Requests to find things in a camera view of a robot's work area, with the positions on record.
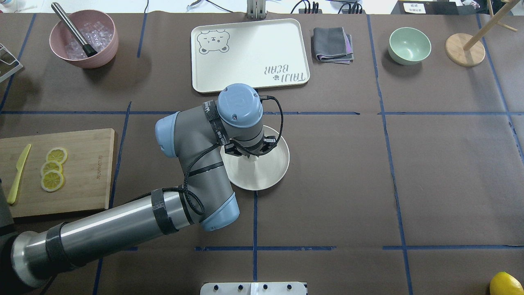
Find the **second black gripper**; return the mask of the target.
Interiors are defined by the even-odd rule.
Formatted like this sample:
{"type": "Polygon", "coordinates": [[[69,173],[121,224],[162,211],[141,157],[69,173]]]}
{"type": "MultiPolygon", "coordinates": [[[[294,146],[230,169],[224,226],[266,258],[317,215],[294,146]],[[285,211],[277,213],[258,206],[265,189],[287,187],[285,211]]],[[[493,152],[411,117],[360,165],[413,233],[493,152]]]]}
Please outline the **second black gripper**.
{"type": "Polygon", "coordinates": [[[262,136],[260,141],[253,146],[245,146],[247,142],[230,140],[229,144],[224,146],[224,152],[235,157],[255,156],[260,157],[267,155],[277,146],[276,136],[262,136]]]}

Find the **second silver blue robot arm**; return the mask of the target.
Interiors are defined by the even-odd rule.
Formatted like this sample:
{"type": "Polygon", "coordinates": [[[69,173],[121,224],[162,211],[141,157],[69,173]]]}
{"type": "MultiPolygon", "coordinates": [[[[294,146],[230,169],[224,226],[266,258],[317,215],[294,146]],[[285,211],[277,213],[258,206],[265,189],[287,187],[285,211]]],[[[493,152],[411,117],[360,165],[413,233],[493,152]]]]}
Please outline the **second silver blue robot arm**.
{"type": "Polygon", "coordinates": [[[275,100],[245,84],[231,84],[217,100],[178,111],[155,125],[156,140],[178,158],[183,183],[154,189],[125,204],[43,233],[19,233],[1,196],[1,293],[20,295],[49,287],[59,273],[199,223],[204,230],[236,221],[239,208],[221,159],[225,153],[263,156],[279,136],[265,136],[262,103],[275,100]]]}

